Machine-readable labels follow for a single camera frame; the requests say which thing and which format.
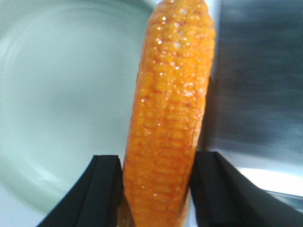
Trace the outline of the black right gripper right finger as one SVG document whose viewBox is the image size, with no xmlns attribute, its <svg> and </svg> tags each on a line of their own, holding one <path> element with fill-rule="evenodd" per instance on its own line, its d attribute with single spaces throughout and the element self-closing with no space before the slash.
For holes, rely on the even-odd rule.
<svg viewBox="0 0 303 227">
<path fill-rule="evenodd" d="M 301 212 L 258 188 L 218 152 L 196 152 L 190 189 L 199 227 L 303 225 Z"/>
</svg>

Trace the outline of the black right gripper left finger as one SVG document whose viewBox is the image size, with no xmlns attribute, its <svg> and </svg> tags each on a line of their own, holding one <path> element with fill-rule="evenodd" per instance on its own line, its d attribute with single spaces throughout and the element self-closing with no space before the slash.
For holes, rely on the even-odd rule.
<svg viewBox="0 0 303 227">
<path fill-rule="evenodd" d="M 95 155 L 82 176 L 40 227 L 115 227 L 122 198 L 118 156 Z"/>
</svg>

